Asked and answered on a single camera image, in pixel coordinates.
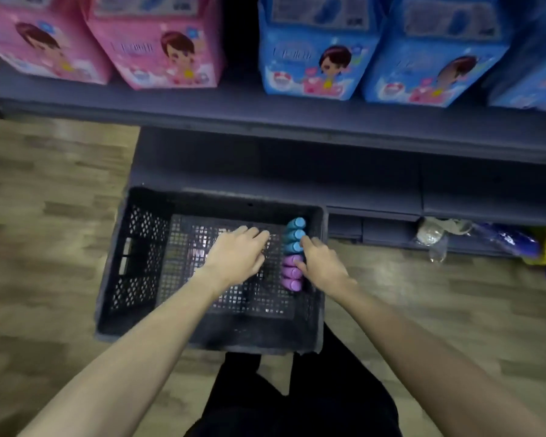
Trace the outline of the person's left forearm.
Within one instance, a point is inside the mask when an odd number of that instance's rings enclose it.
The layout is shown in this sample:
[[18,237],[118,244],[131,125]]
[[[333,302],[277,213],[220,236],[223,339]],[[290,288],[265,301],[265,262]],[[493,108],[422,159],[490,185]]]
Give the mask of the person's left forearm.
[[77,374],[18,437],[132,437],[212,303],[231,286],[204,266]]

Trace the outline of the person's right forearm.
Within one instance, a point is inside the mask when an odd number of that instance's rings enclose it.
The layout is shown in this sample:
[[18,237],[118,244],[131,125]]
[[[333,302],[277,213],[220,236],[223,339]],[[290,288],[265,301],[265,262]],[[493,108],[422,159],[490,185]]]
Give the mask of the person's right forearm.
[[364,331],[444,437],[546,437],[546,424],[456,349],[362,290],[326,290]]

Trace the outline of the pink cartoon print pack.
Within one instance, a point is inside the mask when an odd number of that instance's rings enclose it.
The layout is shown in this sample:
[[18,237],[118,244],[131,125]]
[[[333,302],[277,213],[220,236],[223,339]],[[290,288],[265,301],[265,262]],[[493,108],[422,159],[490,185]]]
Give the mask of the pink cartoon print pack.
[[84,18],[135,90],[215,88],[226,61],[222,0],[83,0]]
[[87,27],[84,0],[0,0],[0,58],[39,77],[106,85],[113,65]]

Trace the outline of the dark grey metal shelf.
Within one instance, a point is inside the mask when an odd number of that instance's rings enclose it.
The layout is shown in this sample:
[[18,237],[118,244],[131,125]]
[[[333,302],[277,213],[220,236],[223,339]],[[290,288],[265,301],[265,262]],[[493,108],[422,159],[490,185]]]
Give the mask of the dark grey metal shelf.
[[0,63],[0,117],[141,128],[129,187],[326,206],[330,235],[417,248],[421,217],[546,227],[546,112],[308,100],[256,73],[217,89],[135,91],[40,79]]

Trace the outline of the black plastic crate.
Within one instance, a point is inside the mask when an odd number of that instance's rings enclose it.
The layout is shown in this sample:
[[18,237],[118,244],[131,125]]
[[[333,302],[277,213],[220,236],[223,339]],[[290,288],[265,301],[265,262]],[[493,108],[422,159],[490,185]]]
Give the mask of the black plastic crate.
[[99,291],[95,324],[114,341],[160,306],[201,267],[220,233],[241,225],[268,230],[265,262],[207,310],[189,345],[251,354],[320,352],[325,297],[307,280],[282,285],[288,224],[305,219],[306,234],[327,240],[328,212],[319,205],[251,196],[131,188],[120,204]]

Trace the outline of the blue cartoon print pack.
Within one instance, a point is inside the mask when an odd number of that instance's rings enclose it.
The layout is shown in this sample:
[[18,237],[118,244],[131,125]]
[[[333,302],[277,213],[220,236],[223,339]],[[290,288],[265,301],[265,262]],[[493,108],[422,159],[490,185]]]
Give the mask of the blue cartoon print pack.
[[446,108],[501,60],[511,38],[500,0],[392,0],[364,100]]
[[546,0],[502,0],[515,34],[482,83],[489,107],[546,112]]
[[379,44],[380,0],[258,0],[267,94],[346,101]]

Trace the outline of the person's left hand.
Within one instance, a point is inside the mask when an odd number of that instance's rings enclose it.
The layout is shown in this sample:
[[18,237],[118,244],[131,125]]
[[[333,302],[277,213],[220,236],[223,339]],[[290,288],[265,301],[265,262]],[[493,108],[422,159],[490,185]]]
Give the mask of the person's left hand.
[[257,259],[236,258],[228,252],[228,233],[219,234],[208,252],[204,264],[196,272],[217,299],[232,286],[243,284],[261,269],[264,250]]

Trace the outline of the clear plastic bottle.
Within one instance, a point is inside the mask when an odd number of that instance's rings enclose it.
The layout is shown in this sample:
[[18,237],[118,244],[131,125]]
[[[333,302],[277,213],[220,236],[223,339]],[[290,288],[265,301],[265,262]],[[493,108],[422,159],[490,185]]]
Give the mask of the clear plastic bottle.
[[432,263],[442,263],[447,257],[450,238],[466,235],[472,227],[473,222],[469,220],[424,217],[419,222],[415,240],[428,249]]

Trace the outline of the person's right hand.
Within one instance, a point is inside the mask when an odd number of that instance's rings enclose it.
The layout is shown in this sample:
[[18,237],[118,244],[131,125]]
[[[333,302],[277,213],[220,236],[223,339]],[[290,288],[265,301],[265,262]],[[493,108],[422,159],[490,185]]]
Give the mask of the person's right hand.
[[335,301],[349,290],[357,288],[356,280],[350,277],[335,250],[318,238],[310,238],[307,235],[301,238],[300,243],[304,249],[304,262],[308,265],[310,273],[306,278],[313,286]]

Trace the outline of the blue plastic wrapped item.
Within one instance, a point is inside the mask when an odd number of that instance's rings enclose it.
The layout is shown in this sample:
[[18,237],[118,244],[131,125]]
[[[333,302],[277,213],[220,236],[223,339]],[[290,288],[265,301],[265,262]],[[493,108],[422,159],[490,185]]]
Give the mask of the blue plastic wrapped item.
[[540,259],[541,243],[526,230],[492,222],[474,222],[468,235],[485,240],[512,256],[523,259]]

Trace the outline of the person's black trousers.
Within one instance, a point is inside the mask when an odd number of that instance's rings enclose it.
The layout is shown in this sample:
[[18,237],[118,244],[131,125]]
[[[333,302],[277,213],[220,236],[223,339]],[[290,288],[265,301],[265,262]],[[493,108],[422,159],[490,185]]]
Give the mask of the person's black trousers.
[[293,354],[289,393],[258,373],[261,355],[227,352],[184,437],[403,437],[393,397],[324,324],[320,353]]

